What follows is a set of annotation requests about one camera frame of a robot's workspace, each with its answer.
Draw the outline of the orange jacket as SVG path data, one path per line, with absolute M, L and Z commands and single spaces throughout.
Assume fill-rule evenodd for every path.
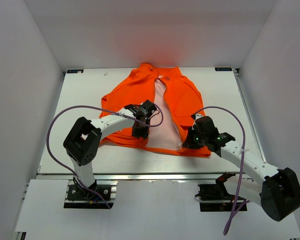
M 204 103 L 195 84 L 178 67 L 160 68 L 142 63 L 101 98 L 101 106 L 117 112 L 126 105 L 138 105 L 146 100 L 155 102 L 163 112 L 163 123 L 150 128 L 148 139 L 133 137 L 129 127 L 105 137 L 101 143 L 173 156 L 207 158 L 211 155 L 206 147 L 182 146 L 194 122 L 191 115 L 196 111 L 203 114 Z

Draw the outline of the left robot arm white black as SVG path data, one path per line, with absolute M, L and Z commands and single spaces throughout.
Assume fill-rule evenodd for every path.
M 150 133 L 151 117 L 159 108 L 146 100 L 140 105 L 128 104 L 119 111 L 108 111 L 109 115 L 93 120 L 80 117 L 63 142 L 63 147 L 70 157 L 78 193 L 89 200 L 95 196 L 97 183 L 93 174 L 92 161 L 97 155 L 100 142 L 113 133 L 127 128 L 137 140 L 146 140 Z

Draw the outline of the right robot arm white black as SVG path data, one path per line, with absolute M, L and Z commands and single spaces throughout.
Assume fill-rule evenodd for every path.
M 220 158 L 243 169 L 252 181 L 241 187 L 241 198 L 261 206 L 277 222 L 300 208 L 300 184 L 292 169 L 280 169 L 244 150 L 232 135 L 220 133 L 209 116 L 193 114 L 191 118 L 194 123 L 188 129 L 183 146 L 191 150 L 206 147 Z

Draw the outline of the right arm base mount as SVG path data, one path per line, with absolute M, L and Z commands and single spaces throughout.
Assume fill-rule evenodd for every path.
M 230 177 L 236 177 L 232 172 L 226 172 L 213 183 L 198 185 L 198 193 L 194 196 L 199 201 L 200 212 L 231 212 L 235 194 L 228 193 L 225 183 Z

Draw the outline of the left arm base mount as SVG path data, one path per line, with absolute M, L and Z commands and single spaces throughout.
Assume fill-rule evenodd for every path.
M 64 199 L 64 209 L 110 210 L 114 205 L 117 186 L 111 181 L 96 181 L 90 190 L 82 187 L 77 178 L 70 180 Z

